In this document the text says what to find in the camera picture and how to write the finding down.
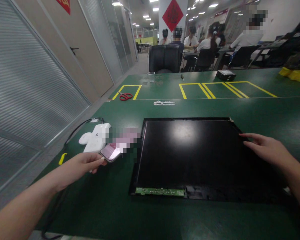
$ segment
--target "red diamond decoration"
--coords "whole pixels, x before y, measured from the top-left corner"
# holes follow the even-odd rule
[[[164,20],[170,31],[173,32],[182,17],[183,13],[181,11],[181,8],[179,7],[179,4],[176,0],[172,0],[166,12],[162,16],[162,19]]]

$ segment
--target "black cable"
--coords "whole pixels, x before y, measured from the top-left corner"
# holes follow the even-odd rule
[[[68,139],[65,141],[65,143],[64,143],[64,145],[63,145],[63,153],[66,152],[66,148],[67,148],[68,142],[69,142],[69,140],[71,139],[72,135],[78,130],[78,128],[81,127],[81,126],[82,126],[83,124],[85,124],[86,122],[89,122],[89,121],[94,120],[94,119],[101,119],[101,120],[102,120],[101,124],[104,123],[103,118],[90,118],[90,119],[85,120],[84,122],[80,123],[80,125],[77,126],[77,127],[72,131],[72,133],[69,135]],[[69,188],[63,189],[61,192],[58,193],[57,198],[56,198],[56,201],[55,201],[55,203],[54,203],[54,205],[53,205],[53,207],[52,207],[52,209],[51,209],[51,211],[50,211],[50,213],[49,213],[49,215],[48,215],[48,217],[47,217],[47,220],[46,220],[46,222],[45,222],[45,224],[44,224],[44,226],[43,226],[43,228],[42,228],[42,231],[41,231],[41,237],[42,237],[43,239],[46,239],[46,240],[55,240],[55,239],[58,239],[58,238],[60,238],[60,237],[63,236],[63,235],[57,235],[57,236],[55,236],[55,237],[48,238],[48,237],[46,236],[46,232],[49,230],[51,224],[52,224],[53,221],[55,220],[56,215],[57,215],[58,211],[60,210],[60,207],[61,207],[61,205],[63,204],[63,202],[64,202],[64,200],[65,200],[65,198],[66,198],[68,189],[69,189]]]

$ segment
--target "hand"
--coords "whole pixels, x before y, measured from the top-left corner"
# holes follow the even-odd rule
[[[100,154],[79,153],[47,174],[45,178],[59,192],[80,179],[85,173],[92,170],[92,174],[95,174],[100,165],[107,165]]]
[[[252,149],[268,163],[286,168],[297,162],[285,146],[274,138],[255,133],[243,133],[239,135],[241,137],[253,138],[253,142],[244,141],[243,144]]]

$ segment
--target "green circuit board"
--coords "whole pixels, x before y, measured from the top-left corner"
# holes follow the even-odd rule
[[[141,195],[165,195],[183,197],[183,189],[164,189],[164,188],[136,188],[136,193]]]

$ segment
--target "white pillar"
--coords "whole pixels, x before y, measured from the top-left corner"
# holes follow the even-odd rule
[[[173,37],[171,37],[172,36],[171,30],[168,28],[167,24],[162,19],[163,15],[166,12],[171,1],[174,1],[174,0],[160,0],[159,1],[159,39],[160,40],[163,38],[163,36],[162,36],[163,29],[168,29],[168,38],[171,40],[173,39]],[[176,1],[183,13],[183,17],[181,18],[181,20],[179,21],[177,26],[182,27],[183,31],[184,31],[185,23],[186,23],[187,8],[188,8],[188,0],[176,0]]]

